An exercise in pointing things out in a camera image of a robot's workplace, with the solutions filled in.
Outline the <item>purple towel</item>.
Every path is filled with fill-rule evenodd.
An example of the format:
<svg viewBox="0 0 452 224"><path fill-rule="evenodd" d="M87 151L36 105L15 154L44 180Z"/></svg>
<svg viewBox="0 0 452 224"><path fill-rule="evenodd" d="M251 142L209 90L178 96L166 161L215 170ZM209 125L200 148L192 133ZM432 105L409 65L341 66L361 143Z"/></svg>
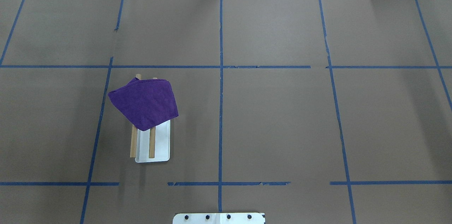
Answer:
<svg viewBox="0 0 452 224"><path fill-rule="evenodd" d="M141 131L179 116L176 97L166 79L141 80L135 77L107 95L111 103Z"/></svg>

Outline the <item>white wooden towel rack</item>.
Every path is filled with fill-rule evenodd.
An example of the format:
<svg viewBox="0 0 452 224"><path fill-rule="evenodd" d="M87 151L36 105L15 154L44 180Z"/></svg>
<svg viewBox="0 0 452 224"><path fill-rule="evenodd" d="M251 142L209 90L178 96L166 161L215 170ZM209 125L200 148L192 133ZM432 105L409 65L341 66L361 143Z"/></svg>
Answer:
<svg viewBox="0 0 452 224"><path fill-rule="evenodd" d="M133 126L130 156L137 163L156 163L171 158L171 120L146 131Z"/></svg>

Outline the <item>brown paper table cover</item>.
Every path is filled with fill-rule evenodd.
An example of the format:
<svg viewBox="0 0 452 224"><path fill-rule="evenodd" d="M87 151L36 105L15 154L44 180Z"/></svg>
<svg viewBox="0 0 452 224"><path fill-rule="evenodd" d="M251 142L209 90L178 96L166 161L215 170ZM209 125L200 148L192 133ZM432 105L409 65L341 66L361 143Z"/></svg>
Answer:
<svg viewBox="0 0 452 224"><path fill-rule="evenodd" d="M171 83L137 163L108 92ZM1 0L1 223L451 223L451 0Z"/></svg>

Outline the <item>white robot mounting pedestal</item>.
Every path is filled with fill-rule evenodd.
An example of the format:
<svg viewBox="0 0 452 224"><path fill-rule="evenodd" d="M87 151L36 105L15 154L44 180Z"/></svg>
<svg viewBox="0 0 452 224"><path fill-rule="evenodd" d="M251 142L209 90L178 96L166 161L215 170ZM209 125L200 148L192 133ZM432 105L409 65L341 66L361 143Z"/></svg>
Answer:
<svg viewBox="0 0 452 224"><path fill-rule="evenodd" d="M181 213L176 214L173 224L265 224L264 213Z"/></svg>

